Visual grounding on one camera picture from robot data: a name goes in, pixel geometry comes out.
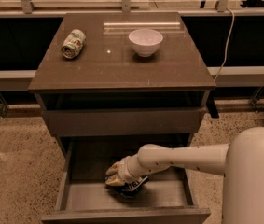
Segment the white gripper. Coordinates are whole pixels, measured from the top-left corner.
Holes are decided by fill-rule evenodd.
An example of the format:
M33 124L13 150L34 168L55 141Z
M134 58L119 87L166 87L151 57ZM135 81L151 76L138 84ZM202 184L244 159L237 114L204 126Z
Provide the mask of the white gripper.
M109 176L105 180L105 184L111 187L122 187L125 183L132 183L134 182L137 177L133 176L132 173L129 171L128 164L131 159L131 156L127 156L123 158L120 162L115 162L112 164L106 171L106 175Z

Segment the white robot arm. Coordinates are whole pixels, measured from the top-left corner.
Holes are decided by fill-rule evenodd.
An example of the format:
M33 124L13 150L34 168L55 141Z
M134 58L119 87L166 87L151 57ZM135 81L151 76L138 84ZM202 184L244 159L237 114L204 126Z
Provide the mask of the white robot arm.
M264 224L264 127L242 131L221 145L146 144L109 167L105 184L124 186L171 167L223 177L222 224Z

